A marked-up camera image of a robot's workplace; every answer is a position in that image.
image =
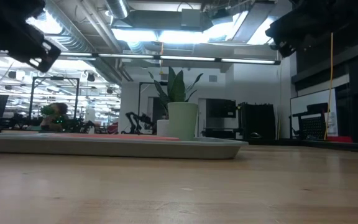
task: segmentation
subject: potted plant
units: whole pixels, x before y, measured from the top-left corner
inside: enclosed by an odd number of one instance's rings
[[[153,74],[150,73],[150,77],[154,80],[154,85],[158,91],[160,102],[169,117],[169,121],[157,121],[157,132],[158,129],[167,129],[168,132],[164,133],[164,136],[176,137],[185,141],[191,141],[193,139],[198,105],[189,103],[189,99],[197,91],[192,91],[192,89],[202,75],[202,73],[199,74],[192,85],[185,87],[183,70],[176,74],[173,68],[169,67],[167,93],[165,93],[162,90],[161,84],[156,81]]]

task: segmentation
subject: yellow cable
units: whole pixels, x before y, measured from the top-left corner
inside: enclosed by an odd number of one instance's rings
[[[328,111],[327,111],[326,132],[324,134],[324,140],[327,140],[329,106],[331,105],[331,90],[333,89],[333,76],[334,76],[334,33],[332,32],[331,33],[331,79],[329,84]]]

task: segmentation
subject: green object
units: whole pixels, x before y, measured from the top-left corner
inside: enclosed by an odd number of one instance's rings
[[[40,110],[42,115],[49,116],[53,115],[55,113],[55,110],[50,106],[43,106]]]
[[[168,104],[170,137],[182,141],[192,141],[196,129],[198,105],[195,103],[175,102]]]
[[[150,77],[154,81],[154,85],[158,91],[158,95],[160,97],[160,102],[162,106],[165,108],[165,111],[168,112],[168,104],[172,102],[188,102],[190,97],[197,90],[191,92],[186,98],[186,95],[194,88],[196,83],[200,80],[203,73],[199,74],[194,81],[194,83],[187,88],[185,87],[185,82],[183,81],[183,70],[181,70],[178,74],[173,71],[172,67],[169,67],[168,73],[168,85],[167,85],[167,93],[162,90],[161,84],[158,81],[155,81],[153,74],[150,74]]]

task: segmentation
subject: wooden table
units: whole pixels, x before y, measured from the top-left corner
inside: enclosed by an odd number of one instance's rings
[[[248,146],[225,161],[0,154],[2,223],[358,223],[358,153]]]

